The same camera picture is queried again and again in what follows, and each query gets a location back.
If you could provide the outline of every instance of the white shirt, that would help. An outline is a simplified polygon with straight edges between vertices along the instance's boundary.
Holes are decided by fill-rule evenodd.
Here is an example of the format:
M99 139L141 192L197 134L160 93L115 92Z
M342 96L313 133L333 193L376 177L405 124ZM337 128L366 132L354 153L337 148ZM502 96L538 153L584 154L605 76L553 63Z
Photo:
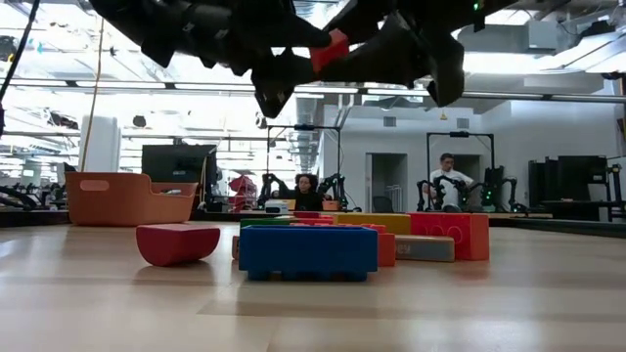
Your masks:
M473 180L462 172L456 170L446 172L442 169L434 170L430 173L430 182L434 182L434 179L441 175L444 175L452 180L464 181L467 186L473 183ZM454 187L454 185L446 180L441 180L441 186L443 186L443 191L445 192L442 205L459 205L459 191Z

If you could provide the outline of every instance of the person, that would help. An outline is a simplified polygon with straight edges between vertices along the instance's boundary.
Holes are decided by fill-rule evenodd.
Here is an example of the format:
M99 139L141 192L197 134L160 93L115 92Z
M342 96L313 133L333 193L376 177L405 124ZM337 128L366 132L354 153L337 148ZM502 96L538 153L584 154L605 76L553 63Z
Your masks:
M317 179L313 175L298 175L295 178L295 210L322 211L323 198L318 195Z
M470 176L454 169L454 156L452 154L444 153L439 158L439 163L441 167L430 173L429 181L431 183L434 182L435 178L441 175L444 175L452 180L459 180L465 183L466 187L471 186L471 184L473 183L473 180L471 179ZM442 205L445 206L445 205L451 204L451 205L459 206L459 191L454 187L454 185L446 180L441 180L441 186L443 186L443 191L445 193L443 197ZM437 196L435 189L433 187L429 187L429 188L430 188L430 197L435 198ZM425 193L428 193L427 185L425 185L425 189L423 191Z

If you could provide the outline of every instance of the blue toy block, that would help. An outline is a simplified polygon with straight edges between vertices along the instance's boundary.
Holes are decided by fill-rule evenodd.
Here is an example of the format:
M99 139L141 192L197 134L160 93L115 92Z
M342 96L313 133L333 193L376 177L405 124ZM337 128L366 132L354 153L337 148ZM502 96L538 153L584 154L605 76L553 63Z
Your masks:
M315 277L329 280L342 274L365 281L378 270L379 234L372 229L336 226L247 226L239 241L239 269L249 280Z

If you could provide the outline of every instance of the orange basket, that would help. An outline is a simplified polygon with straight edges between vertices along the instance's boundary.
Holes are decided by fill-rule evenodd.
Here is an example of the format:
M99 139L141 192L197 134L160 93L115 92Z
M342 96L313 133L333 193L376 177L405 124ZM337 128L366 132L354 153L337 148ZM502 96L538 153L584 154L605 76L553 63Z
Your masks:
M152 183L145 174L66 173L69 220L80 226L139 226L189 220L198 184ZM162 191L177 190L178 195Z

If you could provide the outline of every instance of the dark hair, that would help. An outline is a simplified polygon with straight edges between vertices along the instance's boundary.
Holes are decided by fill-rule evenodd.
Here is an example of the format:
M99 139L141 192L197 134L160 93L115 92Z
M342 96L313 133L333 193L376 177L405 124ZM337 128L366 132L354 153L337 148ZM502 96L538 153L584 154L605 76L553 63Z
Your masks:
M311 184L311 192L316 192L317 191L317 186L318 186L318 179L316 175L313 174L298 174L295 175L295 188L297 189L297 184L300 182L300 178L301 177L306 177L307 179L309 179L309 183Z
M441 157L439 158L439 161L443 162L443 160L447 159L447 158L451 158L454 160L454 156L450 153L444 153L441 155Z

